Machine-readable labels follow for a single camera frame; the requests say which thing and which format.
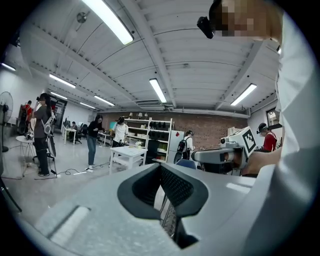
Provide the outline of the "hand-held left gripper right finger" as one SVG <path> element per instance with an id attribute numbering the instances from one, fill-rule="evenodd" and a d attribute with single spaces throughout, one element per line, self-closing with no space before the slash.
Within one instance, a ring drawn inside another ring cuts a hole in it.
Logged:
<path id="1" fill-rule="evenodd" d="M 316 150 L 305 148 L 265 166 L 257 178 L 205 173 L 178 165 L 165 174 L 177 177 L 196 196 L 181 206 L 199 206 L 195 215 L 177 218 L 174 240 L 162 256 L 298 256 L 312 220 L 316 199 Z"/>

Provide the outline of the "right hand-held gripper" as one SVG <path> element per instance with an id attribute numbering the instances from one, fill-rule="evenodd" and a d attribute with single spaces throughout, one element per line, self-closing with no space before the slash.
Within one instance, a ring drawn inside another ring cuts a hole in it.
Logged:
<path id="1" fill-rule="evenodd" d="M 247 126 L 242 129 L 239 142 L 229 141 L 226 136 L 220 139 L 217 148 L 194 151 L 191 158 L 201 162 L 205 172 L 241 176 L 255 148 L 256 142 L 252 130 Z"/>

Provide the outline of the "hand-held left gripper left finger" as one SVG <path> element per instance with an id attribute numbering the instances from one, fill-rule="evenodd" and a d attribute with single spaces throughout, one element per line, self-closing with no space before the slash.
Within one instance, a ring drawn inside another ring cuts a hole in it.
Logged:
<path id="1" fill-rule="evenodd" d="M 180 256 L 158 220 L 131 215 L 119 202 L 120 184 L 147 166 L 97 178 L 45 213 L 37 226 L 22 222 L 44 256 Z"/>

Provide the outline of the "person's right forearm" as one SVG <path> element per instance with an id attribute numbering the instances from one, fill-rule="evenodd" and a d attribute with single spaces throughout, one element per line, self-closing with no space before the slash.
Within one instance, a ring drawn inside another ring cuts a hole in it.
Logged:
<path id="1" fill-rule="evenodd" d="M 280 161 L 281 153 L 282 147 L 272 152 L 254 151 L 250 155 L 246 167 L 241 171 L 242 175 L 255 175 L 265 166 L 276 165 Z"/>

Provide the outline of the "blue plastic chair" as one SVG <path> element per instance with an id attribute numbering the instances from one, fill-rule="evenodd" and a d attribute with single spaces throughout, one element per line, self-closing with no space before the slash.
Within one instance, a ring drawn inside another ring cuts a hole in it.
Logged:
<path id="1" fill-rule="evenodd" d="M 178 165 L 178 166 L 190 168 L 190 169 L 193 169 L 193 170 L 197 169 L 195 162 L 192 161 L 192 160 L 188 160 L 188 159 L 180 159 L 175 164 Z"/>

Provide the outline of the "grey refrigerator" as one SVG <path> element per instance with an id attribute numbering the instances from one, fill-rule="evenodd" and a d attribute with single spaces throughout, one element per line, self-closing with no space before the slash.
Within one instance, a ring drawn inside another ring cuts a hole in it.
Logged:
<path id="1" fill-rule="evenodd" d="M 172 130 L 170 133 L 170 142 L 168 146 L 167 163 L 175 164 L 178 162 L 182 155 L 178 153 L 177 149 L 180 141 L 184 139 L 185 132 L 179 130 Z"/>

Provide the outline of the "metal mesh tray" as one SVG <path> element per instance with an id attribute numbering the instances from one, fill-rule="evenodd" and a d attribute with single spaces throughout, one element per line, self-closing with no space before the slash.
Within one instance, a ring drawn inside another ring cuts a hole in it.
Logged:
<path id="1" fill-rule="evenodd" d="M 175 238 L 177 229 L 177 214 L 174 206 L 166 195 L 163 198 L 160 208 L 160 225 L 171 239 Z"/>

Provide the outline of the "white shelving unit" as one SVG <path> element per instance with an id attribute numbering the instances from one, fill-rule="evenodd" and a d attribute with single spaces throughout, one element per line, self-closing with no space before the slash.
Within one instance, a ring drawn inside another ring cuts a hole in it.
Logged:
<path id="1" fill-rule="evenodd" d="M 149 119 L 131 119 L 126 118 L 128 126 L 128 144 L 133 147 L 154 150 L 155 162 L 165 163 L 169 157 L 169 145 L 171 141 L 171 131 L 174 122 L 169 120 Z"/>

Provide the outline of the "white square table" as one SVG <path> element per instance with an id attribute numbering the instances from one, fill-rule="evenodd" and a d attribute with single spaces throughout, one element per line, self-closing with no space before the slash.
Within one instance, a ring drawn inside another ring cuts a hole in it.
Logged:
<path id="1" fill-rule="evenodd" d="M 109 174 L 113 173 L 114 163 L 120 164 L 126 170 L 133 167 L 144 166 L 146 163 L 147 149 L 137 147 L 112 147 L 110 148 Z"/>

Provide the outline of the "ceiling air vent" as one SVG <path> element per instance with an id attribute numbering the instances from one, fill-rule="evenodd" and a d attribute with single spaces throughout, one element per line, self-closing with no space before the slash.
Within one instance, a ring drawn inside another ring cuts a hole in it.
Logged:
<path id="1" fill-rule="evenodd" d="M 145 111 L 163 111 L 165 106 L 158 99 L 137 100 L 135 102 L 138 107 Z"/>

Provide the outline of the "dark framed window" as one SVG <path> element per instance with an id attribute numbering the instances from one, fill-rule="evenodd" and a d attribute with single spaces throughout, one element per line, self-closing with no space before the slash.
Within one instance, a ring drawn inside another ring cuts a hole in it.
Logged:
<path id="1" fill-rule="evenodd" d="M 269 127 L 279 123 L 279 113 L 276 111 L 275 107 L 266 111 L 266 117 L 267 125 Z"/>

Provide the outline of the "small round white table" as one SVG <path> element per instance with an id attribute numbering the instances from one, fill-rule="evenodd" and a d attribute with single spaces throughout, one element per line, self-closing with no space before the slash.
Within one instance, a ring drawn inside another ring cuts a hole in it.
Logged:
<path id="1" fill-rule="evenodd" d="M 33 141 L 27 139 L 25 136 L 20 135 L 15 138 L 19 142 L 19 149 L 22 155 L 22 173 L 21 177 L 25 176 L 27 168 L 31 167 L 31 164 L 34 162 L 33 158 L 35 157 L 35 150 Z"/>

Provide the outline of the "person's light grey shirt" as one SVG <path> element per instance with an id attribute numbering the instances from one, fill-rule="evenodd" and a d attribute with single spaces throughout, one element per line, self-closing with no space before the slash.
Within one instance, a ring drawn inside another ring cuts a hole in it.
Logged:
<path id="1" fill-rule="evenodd" d="M 284 127 L 281 157 L 285 157 L 320 145 L 320 69 L 310 44 L 287 13 L 280 49 L 275 84 Z"/>

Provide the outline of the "black standing fan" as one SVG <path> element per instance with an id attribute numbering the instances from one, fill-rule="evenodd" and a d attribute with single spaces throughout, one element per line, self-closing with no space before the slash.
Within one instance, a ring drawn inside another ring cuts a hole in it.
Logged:
<path id="1" fill-rule="evenodd" d="M 0 134 L 2 153 L 8 152 L 9 148 L 4 146 L 4 126 L 11 119 L 13 112 L 13 98 L 8 91 L 0 94 Z"/>

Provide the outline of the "round ceiling fixture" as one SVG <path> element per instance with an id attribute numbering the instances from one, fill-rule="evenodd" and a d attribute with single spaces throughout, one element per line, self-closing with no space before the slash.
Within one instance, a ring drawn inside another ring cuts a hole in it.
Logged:
<path id="1" fill-rule="evenodd" d="M 76 20 L 79 24 L 83 24 L 87 21 L 87 18 L 88 18 L 88 14 L 89 12 L 79 12 L 77 15 L 76 15 Z"/>

